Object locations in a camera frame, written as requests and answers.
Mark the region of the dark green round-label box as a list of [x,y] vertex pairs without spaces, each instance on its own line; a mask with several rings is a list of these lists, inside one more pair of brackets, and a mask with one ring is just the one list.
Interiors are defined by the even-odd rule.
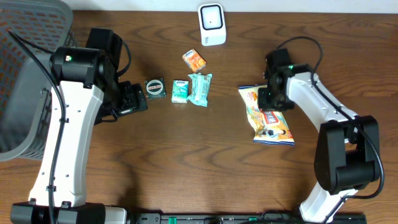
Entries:
[[146,96],[149,100],[165,98],[167,96],[163,78],[145,81]]

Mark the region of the yellow snack chip bag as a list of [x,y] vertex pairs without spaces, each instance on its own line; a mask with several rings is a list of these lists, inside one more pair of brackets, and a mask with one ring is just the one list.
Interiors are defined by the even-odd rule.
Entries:
[[249,124],[254,130],[254,142],[273,145],[295,144],[293,135],[281,112],[258,108],[260,88],[267,85],[246,85],[238,88],[245,105]]

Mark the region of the teal tissue pack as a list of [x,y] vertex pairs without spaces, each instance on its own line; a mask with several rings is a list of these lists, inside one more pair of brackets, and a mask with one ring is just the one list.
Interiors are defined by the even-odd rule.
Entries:
[[172,103],[187,103],[189,81],[174,80],[172,86]]

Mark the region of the mint green wipes pack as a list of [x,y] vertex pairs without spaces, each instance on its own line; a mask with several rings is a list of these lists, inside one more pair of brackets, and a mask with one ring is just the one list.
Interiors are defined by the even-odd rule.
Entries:
[[201,73],[192,73],[188,75],[192,80],[191,94],[188,95],[187,100],[191,101],[197,106],[208,106],[208,94],[211,85],[213,74],[209,73],[203,75]]

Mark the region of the orange tissue pack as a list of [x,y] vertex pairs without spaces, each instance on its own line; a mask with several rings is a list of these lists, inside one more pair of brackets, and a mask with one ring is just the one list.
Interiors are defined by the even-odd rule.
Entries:
[[195,49],[191,49],[184,53],[182,59],[194,73],[206,66],[205,59]]

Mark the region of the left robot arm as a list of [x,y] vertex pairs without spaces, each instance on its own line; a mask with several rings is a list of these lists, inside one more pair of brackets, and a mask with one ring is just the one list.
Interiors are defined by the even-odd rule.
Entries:
[[93,28],[85,47],[59,47],[43,73],[51,84],[52,113],[40,172],[13,223],[134,223],[126,208],[86,200],[86,165],[93,127],[148,108],[138,83],[121,82],[127,43],[110,29]]

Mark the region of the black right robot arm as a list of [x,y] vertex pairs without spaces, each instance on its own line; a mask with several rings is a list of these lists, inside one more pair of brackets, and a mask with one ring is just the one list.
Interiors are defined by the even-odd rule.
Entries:
[[294,64],[287,49],[266,55],[267,85],[258,91],[262,111],[298,106],[318,131],[314,171],[317,183],[299,206],[305,223],[331,223],[349,199],[378,196],[385,173],[379,150],[379,126],[339,102],[321,83],[315,69]]

